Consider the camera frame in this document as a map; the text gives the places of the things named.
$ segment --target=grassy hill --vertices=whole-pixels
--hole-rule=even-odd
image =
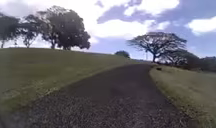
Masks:
[[[216,128],[216,74],[171,67],[150,72],[160,90],[180,109],[199,121],[200,128]]]
[[[0,50],[0,107],[12,111],[85,77],[140,63],[114,55],[50,49]]]

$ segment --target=blue sky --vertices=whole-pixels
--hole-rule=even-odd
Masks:
[[[187,39],[187,49],[200,57],[216,56],[216,0],[0,0],[0,11],[22,17],[52,5],[73,9],[84,19],[92,37],[85,52],[126,50],[133,58],[145,59],[145,53],[126,40],[164,31]],[[33,47],[49,45],[37,39]]]

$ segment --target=tree canopy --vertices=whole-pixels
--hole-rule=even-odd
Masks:
[[[7,16],[0,13],[0,41],[1,48],[4,47],[5,42],[13,40],[18,35],[19,18]]]
[[[51,48],[89,48],[90,35],[85,31],[83,19],[73,10],[53,6],[30,14],[22,20],[0,13],[0,41],[22,38],[27,48],[37,37],[51,44]]]
[[[186,40],[173,33],[149,32],[129,40],[130,46],[136,46],[140,50],[148,51],[153,55],[153,62],[160,58],[166,51],[184,49]]]
[[[64,50],[71,47],[89,48],[89,34],[85,31],[83,19],[73,10],[53,6],[46,11],[39,11],[32,16],[40,25],[42,38],[51,43],[51,48],[56,46]]]
[[[199,68],[199,57],[184,49],[177,49],[174,51],[166,51],[166,54],[161,56],[160,60],[164,60],[172,66],[181,67],[185,69]]]
[[[130,54],[128,53],[128,52],[126,52],[126,51],[117,51],[116,53],[115,53],[115,55],[118,55],[118,56],[123,56],[123,57],[126,57],[126,58],[130,58]]]

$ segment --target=green lawn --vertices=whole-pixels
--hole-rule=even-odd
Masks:
[[[199,123],[199,128],[216,128],[216,74],[177,68],[155,68],[150,72],[158,88]]]
[[[140,63],[114,55],[50,49],[0,50],[0,108],[13,111],[85,77]]]

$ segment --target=dirt path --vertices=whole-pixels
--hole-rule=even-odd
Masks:
[[[149,69],[146,65],[116,68],[51,93],[14,113],[16,127],[192,127],[190,119],[156,89]]]

